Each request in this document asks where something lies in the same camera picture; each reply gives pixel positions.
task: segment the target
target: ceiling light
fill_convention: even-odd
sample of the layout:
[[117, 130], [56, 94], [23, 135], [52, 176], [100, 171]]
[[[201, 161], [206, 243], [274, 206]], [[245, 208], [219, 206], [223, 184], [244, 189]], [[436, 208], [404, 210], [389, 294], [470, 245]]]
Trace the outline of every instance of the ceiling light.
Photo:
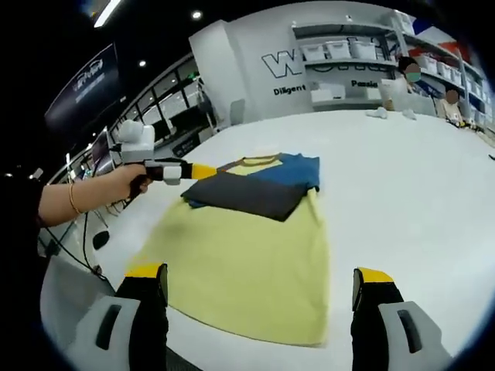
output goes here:
[[195, 10], [194, 12], [191, 13], [191, 17], [197, 21], [198, 19], [201, 19], [203, 17], [203, 13], [200, 10]]
[[94, 23], [94, 27], [102, 27], [105, 24], [107, 19], [110, 17], [111, 13], [117, 8], [117, 5], [120, 4], [121, 0], [110, 0], [107, 4], [103, 12], [101, 12], [100, 16]]

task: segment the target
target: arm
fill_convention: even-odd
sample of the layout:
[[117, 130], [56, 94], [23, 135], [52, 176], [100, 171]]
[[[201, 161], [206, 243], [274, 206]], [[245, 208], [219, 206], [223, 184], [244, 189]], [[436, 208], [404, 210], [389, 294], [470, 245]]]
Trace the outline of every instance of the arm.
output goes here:
[[[142, 165], [127, 165], [113, 172], [91, 178], [73, 185], [73, 203], [81, 212], [97, 209], [129, 197], [130, 183], [138, 175], [146, 174]], [[141, 186], [146, 192], [150, 181]], [[70, 185], [46, 185], [39, 202], [38, 213], [47, 226], [56, 226], [77, 217], [76, 210], [70, 204]]]
[[384, 108], [387, 111], [393, 111], [394, 110], [394, 104], [392, 103], [392, 99], [386, 100], [384, 102]]

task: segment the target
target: yellow shirt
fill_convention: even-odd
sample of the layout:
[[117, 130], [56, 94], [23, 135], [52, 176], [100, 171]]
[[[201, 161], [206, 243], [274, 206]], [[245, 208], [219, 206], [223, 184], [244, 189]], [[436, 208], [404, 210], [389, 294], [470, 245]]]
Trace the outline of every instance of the yellow shirt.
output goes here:
[[313, 345], [326, 337], [329, 251], [314, 189], [284, 223], [191, 209], [180, 199], [129, 268], [157, 262], [168, 264], [169, 304], [198, 321], [269, 342]]

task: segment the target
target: blue shirt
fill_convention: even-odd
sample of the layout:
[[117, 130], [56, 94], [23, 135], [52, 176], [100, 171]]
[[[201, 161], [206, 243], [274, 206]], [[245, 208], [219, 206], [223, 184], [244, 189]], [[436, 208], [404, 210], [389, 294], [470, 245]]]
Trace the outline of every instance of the blue shirt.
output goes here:
[[[315, 188], [316, 191], [319, 191], [319, 157], [304, 157], [300, 153], [298, 155], [280, 153], [274, 157], [275, 161], [279, 160], [281, 162], [280, 165], [265, 168], [246, 176], [254, 176], [258, 179], [277, 182], [285, 186], [304, 184], [307, 189]], [[242, 165], [242, 161], [230, 164], [228, 168]], [[193, 208], [205, 206], [192, 200], [189, 200], [188, 203]]]

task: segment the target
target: shelf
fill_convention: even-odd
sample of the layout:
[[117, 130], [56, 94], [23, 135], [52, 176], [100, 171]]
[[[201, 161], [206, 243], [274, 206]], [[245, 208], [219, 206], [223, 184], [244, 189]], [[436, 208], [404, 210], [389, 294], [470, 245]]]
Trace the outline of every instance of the shelf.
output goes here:
[[[447, 50], [441, 47], [440, 45], [432, 43], [431, 41], [425, 40], [420, 36], [410, 35], [405, 32], [403, 32], [403, 35], [406, 42], [409, 42], [416, 46], [421, 46], [425, 49], [430, 49], [441, 56], [447, 56], [448, 58], [453, 58], [454, 60], [457, 61], [457, 63], [459, 63], [459, 57], [455, 53], [452, 53], [450, 50]], [[483, 75], [479, 72], [477, 68], [471, 66], [465, 60], [463, 60], [463, 63], [464, 63], [464, 67], [466, 68], [466, 72], [471, 73], [472, 75], [474, 75], [475, 78], [479, 80], [483, 79]]]
[[372, 66], [389, 66], [396, 67], [396, 62], [391, 60], [360, 60], [358, 58], [341, 59], [341, 60], [306, 60], [305, 66], [328, 66], [333, 64], [369, 64]]
[[446, 79], [444, 76], [442, 75], [439, 75], [437, 73], [434, 73], [432, 71], [429, 71], [427, 70], [426, 68], [421, 68], [421, 73], [423, 75], [426, 75], [426, 76], [429, 76], [429, 77], [432, 77], [433, 79], [436, 79], [442, 83], [447, 83], [448, 85], [453, 85], [454, 87], [456, 87], [458, 90], [460, 91], [464, 91], [464, 87], [460, 86], [460, 85], [457, 85], [456, 83], [454, 83], [453, 81], [449, 80], [449, 79]]
[[413, 44], [416, 46], [421, 46], [425, 49], [433, 50], [441, 56], [447, 56], [447, 57], [453, 58], [454, 60], [457, 60], [457, 61], [459, 60], [459, 57], [456, 54], [452, 53], [451, 51], [449, 51], [445, 48], [442, 48], [440, 45], [437, 45], [435, 43], [432, 43], [431, 41], [425, 40], [420, 36], [411, 35], [411, 34], [405, 33], [405, 32], [403, 32], [403, 35], [404, 35], [404, 39], [407, 43], [410, 43], [410, 44]]
[[358, 105], [358, 104], [369, 104], [369, 105], [381, 104], [381, 99], [344, 98], [344, 99], [324, 100], [321, 102], [312, 102], [313, 107]]
[[376, 25], [370, 23], [306, 23], [299, 26], [293, 26], [292, 30], [297, 39], [305, 39], [318, 36], [384, 36], [394, 30], [391, 27]]

